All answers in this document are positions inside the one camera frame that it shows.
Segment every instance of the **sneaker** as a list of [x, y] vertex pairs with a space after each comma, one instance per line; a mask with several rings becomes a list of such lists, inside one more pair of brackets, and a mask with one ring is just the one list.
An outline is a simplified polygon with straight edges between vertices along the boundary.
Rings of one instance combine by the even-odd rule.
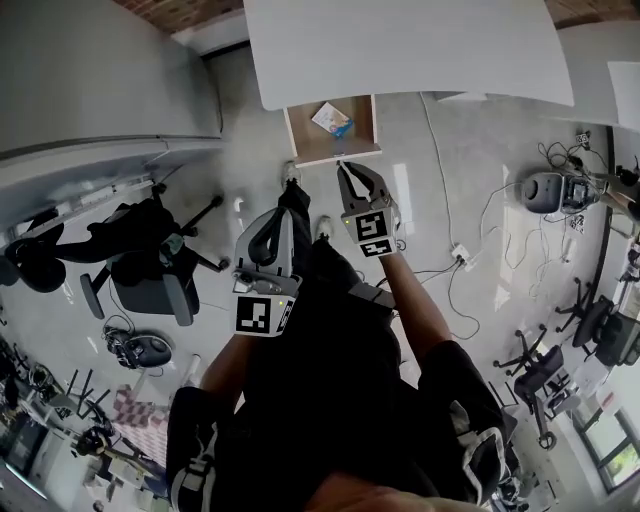
[[302, 173], [292, 161], [284, 164], [282, 168], [282, 190], [287, 190], [287, 185], [292, 182], [302, 187]]
[[316, 225], [316, 240], [326, 240], [327, 242], [333, 236], [333, 221], [328, 215], [323, 215], [318, 219]]

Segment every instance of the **open drawer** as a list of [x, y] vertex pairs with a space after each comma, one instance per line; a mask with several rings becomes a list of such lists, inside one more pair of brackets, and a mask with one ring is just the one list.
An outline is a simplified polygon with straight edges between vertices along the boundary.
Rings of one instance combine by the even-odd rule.
[[376, 103], [373, 95], [329, 100], [331, 105], [353, 120], [353, 126], [341, 139], [311, 120], [324, 103], [319, 101], [284, 109], [296, 167], [382, 152], [378, 146]]

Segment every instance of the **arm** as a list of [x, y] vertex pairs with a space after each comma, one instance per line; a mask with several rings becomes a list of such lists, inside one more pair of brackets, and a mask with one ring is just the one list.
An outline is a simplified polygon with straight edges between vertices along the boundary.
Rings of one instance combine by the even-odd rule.
[[420, 363], [435, 345], [451, 339], [451, 331], [402, 254], [382, 256], [380, 262], [391, 286], [407, 340]]
[[221, 406], [233, 412], [244, 388], [247, 365], [259, 338], [234, 334], [204, 372], [200, 389], [215, 395]]

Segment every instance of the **black office chair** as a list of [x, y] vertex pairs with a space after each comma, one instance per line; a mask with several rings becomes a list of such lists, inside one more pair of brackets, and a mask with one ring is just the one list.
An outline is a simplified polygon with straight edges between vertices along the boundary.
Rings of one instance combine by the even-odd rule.
[[[594, 351], [586, 346], [590, 341], [597, 345]], [[633, 366], [640, 356], [640, 322], [616, 311], [615, 304], [601, 296], [587, 308], [572, 345], [587, 357], [595, 354], [605, 366]]]
[[556, 332], [564, 332], [566, 328], [571, 325], [571, 322], [573, 322], [576, 318], [581, 319], [586, 315], [585, 305], [587, 304], [587, 301], [591, 294], [591, 283], [586, 284], [587, 289], [585, 290], [584, 294], [582, 294], [582, 281], [580, 281], [580, 278], [575, 277], [573, 281], [578, 285], [578, 297], [575, 304], [570, 308], [556, 308], [556, 313], [560, 315], [569, 315], [568, 320], [562, 327], [556, 327]]
[[[5, 256], [17, 275], [32, 289], [48, 293], [64, 283], [66, 268], [61, 260], [76, 263], [106, 261], [95, 279], [80, 277], [89, 308], [98, 319], [105, 317], [98, 291], [111, 277], [125, 309], [137, 313], [174, 315], [179, 325], [191, 325], [200, 308], [193, 273], [198, 265], [214, 272], [229, 266], [223, 259], [214, 264], [189, 249], [184, 237], [198, 235], [196, 224], [222, 204], [216, 196], [211, 203], [180, 227], [164, 208], [160, 195], [165, 185], [152, 188], [152, 198], [121, 204], [104, 222], [87, 227], [86, 242], [57, 245], [64, 225], [60, 224], [35, 238], [10, 244]], [[48, 213], [34, 219], [30, 230], [55, 218]]]
[[494, 368], [506, 368], [508, 366], [514, 366], [517, 364], [518, 366], [516, 366], [515, 370], [506, 371], [507, 375], [511, 377], [512, 375], [518, 373], [526, 364], [533, 365], [535, 363], [535, 358], [538, 357], [538, 352], [536, 351], [538, 345], [540, 345], [545, 335], [547, 334], [547, 327], [544, 324], [540, 324], [538, 327], [540, 329], [540, 334], [536, 341], [533, 342], [531, 349], [527, 348], [527, 340], [525, 339], [524, 334], [522, 334], [522, 331], [518, 329], [515, 334], [522, 342], [522, 355], [516, 357], [515, 359], [511, 359], [511, 361], [507, 361], [506, 363], [501, 363], [500, 361], [496, 360], [493, 362]]
[[[540, 335], [530, 349], [527, 348], [526, 339], [522, 332], [516, 331], [516, 336], [522, 342], [522, 356], [506, 363], [494, 361], [493, 366], [505, 368], [517, 365], [513, 372], [507, 370], [507, 375], [509, 376], [515, 375], [520, 369], [525, 368], [525, 373], [516, 378], [513, 390], [527, 405], [529, 413], [536, 419], [540, 432], [538, 444], [544, 450], [552, 450], [557, 443], [557, 438], [549, 430], [547, 420], [553, 420], [559, 411], [566, 408], [567, 404], [564, 404], [564, 406], [562, 404], [572, 394], [565, 390], [570, 382], [569, 375], [563, 376], [560, 374], [564, 365], [564, 357], [560, 347], [551, 348], [545, 355], [540, 355], [537, 351], [547, 333], [547, 328], [543, 324], [540, 324], [539, 327]], [[537, 395], [537, 392], [541, 390], [545, 395], [545, 402]]]

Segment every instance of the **checkered cloth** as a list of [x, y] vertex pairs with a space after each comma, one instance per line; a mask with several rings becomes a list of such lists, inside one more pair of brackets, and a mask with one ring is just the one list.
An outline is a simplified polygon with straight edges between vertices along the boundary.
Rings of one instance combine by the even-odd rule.
[[167, 465], [167, 426], [169, 408], [153, 402], [136, 402], [130, 398], [131, 387], [122, 386], [116, 392], [112, 421], [115, 429], [145, 455], [163, 468]]

